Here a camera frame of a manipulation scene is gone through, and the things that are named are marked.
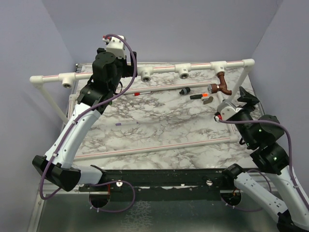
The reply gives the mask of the brown plastic faucet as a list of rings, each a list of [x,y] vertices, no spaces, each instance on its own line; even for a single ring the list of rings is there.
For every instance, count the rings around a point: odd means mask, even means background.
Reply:
[[[231,96],[232,91],[227,89],[227,83],[225,81],[225,72],[218,72],[216,76],[219,79],[219,84],[208,85],[208,92],[211,94],[222,92],[225,95]]]

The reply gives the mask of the white PVC pipe frame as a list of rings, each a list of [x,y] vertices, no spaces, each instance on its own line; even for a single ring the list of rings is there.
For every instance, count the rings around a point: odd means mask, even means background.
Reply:
[[[161,73],[178,73],[180,78],[185,79],[189,76],[190,71],[202,71],[202,70],[212,70],[217,74],[218,72],[225,72],[229,68],[242,68],[243,71],[235,84],[235,87],[240,87],[244,82],[246,76],[254,67],[255,61],[251,59],[244,59],[241,61],[215,61],[210,63],[183,63],[175,64],[173,66],[144,66],[138,67],[135,71],[135,74],[141,77],[142,81],[151,77],[152,74],[161,74]],[[89,160],[91,158],[99,157],[108,157],[108,156],[122,156],[122,155],[132,155],[138,153],[147,153],[147,152],[157,152],[165,150],[174,150],[178,148],[189,148],[195,146],[204,146],[204,145],[214,145],[217,143],[233,143],[236,141],[236,133],[232,126],[228,126],[230,131],[229,137],[211,139],[205,141],[197,141],[190,143],[174,144],[174,145],[162,145],[154,147],[145,147],[140,149],[132,150],[120,150],[113,152],[105,152],[91,155],[76,156],[76,150],[83,141],[87,132],[90,130],[93,125],[89,120],[90,116],[94,116],[95,119],[98,119],[98,114],[92,112],[91,107],[81,107],[81,112],[74,111],[70,118],[67,118],[64,113],[60,110],[59,106],[54,101],[53,97],[49,94],[47,90],[43,87],[45,83],[52,82],[63,82],[64,84],[72,84],[74,81],[84,80],[91,77],[91,73],[60,73],[59,75],[51,76],[32,76],[30,77],[30,82],[36,87],[44,98],[49,102],[49,104],[56,111],[58,116],[62,119],[65,124],[63,132],[60,134],[58,140],[54,143],[53,151],[51,157],[63,158],[64,160]],[[75,151],[66,154],[67,150],[64,148],[65,145],[73,145]]]

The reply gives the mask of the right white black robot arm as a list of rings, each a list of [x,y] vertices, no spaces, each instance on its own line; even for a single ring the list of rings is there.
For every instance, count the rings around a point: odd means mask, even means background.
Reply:
[[[241,135],[240,144],[253,151],[250,154],[253,162],[270,179],[280,197],[254,181],[238,164],[223,170],[223,175],[268,212],[280,232],[307,232],[309,198],[295,177],[291,150],[285,151],[277,143],[283,135],[287,139],[291,137],[275,116],[263,115],[253,120],[251,112],[259,100],[243,87],[239,88],[239,93],[238,101],[244,105],[235,106],[225,100],[218,107],[216,118],[221,123],[236,125]]]

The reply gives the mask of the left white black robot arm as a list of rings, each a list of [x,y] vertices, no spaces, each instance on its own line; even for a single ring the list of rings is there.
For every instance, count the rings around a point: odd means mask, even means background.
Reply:
[[[131,64],[128,65],[126,58],[117,56],[115,52],[97,50],[92,63],[93,73],[80,91],[71,118],[52,147],[44,155],[36,155],[32,160],[32,165],[41,175],[40,193],[43,192],[45,180],[65,191],[71,191],[76,185],[100,182],[103,175],[100,168],[74,167],[73,160],[92,125],[112,100],[124,94],[124,90],[116,92],[121,79],[135,79],[137,76],[135,51],[130,53],[130,60]]]

